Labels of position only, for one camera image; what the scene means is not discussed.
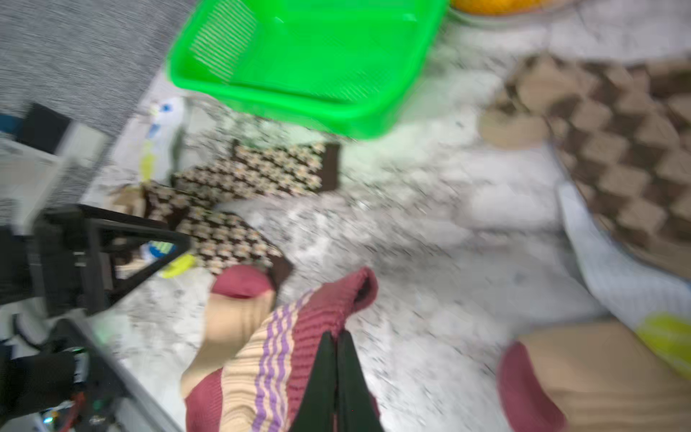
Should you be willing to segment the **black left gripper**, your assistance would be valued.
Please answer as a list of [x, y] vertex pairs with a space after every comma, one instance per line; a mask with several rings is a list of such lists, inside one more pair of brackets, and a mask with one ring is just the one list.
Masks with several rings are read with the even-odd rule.
[[63, 227], [42, 214], [28, 235], [1, 228], [1, 304], [38, 298], [49, 317], [99, 313], [183, 257], [191, 238], [165, 223], [82, 205], [80, 270]]

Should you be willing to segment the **green plastic basket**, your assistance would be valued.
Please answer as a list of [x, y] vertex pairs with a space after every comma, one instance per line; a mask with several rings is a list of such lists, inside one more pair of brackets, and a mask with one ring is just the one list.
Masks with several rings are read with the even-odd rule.
[[182, 89], [357, 139], [396, 124], [445, 1], [203, 1], [167, 57]]

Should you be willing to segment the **orange fruit in bowl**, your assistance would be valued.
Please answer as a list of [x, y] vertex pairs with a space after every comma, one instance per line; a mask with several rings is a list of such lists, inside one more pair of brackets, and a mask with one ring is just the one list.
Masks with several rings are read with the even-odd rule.
[[508, 16], [531, 13], [551, 6], [551, 0], [451, 0], [453, 9], [481, 16]]

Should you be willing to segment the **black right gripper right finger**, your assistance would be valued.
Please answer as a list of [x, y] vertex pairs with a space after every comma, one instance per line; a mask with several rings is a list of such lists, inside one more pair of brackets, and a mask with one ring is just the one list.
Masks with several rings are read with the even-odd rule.
[[338, 432], [383, 432], [374, 396], [370, 394], [351, 334], [344, 330], [337, 342]]

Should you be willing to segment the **white sock blue yellow patches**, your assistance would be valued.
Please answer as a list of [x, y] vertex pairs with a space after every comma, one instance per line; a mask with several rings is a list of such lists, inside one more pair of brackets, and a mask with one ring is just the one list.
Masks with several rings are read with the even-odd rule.
[[140, 180], [170, 185], [179, 167], [189, 104], [183, 96], [172, 97], [154, 104], [150, 113], [151, 125], [142, 144]]

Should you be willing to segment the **brown daisy sock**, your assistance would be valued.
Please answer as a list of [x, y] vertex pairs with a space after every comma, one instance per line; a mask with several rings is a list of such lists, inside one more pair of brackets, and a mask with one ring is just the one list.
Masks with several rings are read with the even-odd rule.
[[172, 185], [211, 203], [331, 192], [339, 185], [340, 151], [336, 143], [265, 149], [237, 144], [228, 158], [174, 174]]
[[143, 186], [143, 197], [144, 217], [189, 236], [196, 262], [212, 274], [231, 266], [254, 266], [276, 287], [291, 275], [293, 264], [284, 252], [237, 214], [214, 211], [192, 194], [156, 183]]

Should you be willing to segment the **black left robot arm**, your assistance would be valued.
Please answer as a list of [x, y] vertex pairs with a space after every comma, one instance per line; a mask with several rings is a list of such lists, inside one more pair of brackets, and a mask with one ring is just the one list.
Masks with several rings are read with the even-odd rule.
[[27, 415], [45, 431], [129, 428], [131, 403], [156, 431], [176, 423], [102, 347], [86, 318], [115, 306], [182, 257], [190, 238], [160, 221], [82, 204], [39, 213], [29, 232], [1, 230], [1, 302], [36, 300], [50, 319], [33, 341], [20, 318], [1, 341], [1, 421]]

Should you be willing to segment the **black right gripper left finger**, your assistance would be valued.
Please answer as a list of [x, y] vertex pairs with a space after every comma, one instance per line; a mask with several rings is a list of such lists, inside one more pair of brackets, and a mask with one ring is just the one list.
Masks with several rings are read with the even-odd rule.
[[310, 379], [290, 432], [332, 432], [337, 397], [337, 354], [330, 332], [320, 339]]

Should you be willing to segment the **brown checkered argyle sock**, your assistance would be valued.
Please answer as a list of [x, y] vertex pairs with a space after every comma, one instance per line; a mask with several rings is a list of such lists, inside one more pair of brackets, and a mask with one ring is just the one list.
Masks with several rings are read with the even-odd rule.
[[597, 226], [690, 275], [690, 59], [523, 60], [480, 117], [500, 149], [550, 142]]

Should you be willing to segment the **patterned white bowl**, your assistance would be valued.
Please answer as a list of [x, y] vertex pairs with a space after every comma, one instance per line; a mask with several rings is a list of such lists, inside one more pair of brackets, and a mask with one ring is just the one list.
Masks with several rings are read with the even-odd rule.
[[574, 12], [581, 1], [554, 1], [551, 6], [531, 13], [513, 14], [508, 16], [481, 16], [466, 14], [449, 7], [449, 14], [456, 21], [465, 25], [482, 29], [508, 29], [534, 23], [547, 23], [550, 20]]

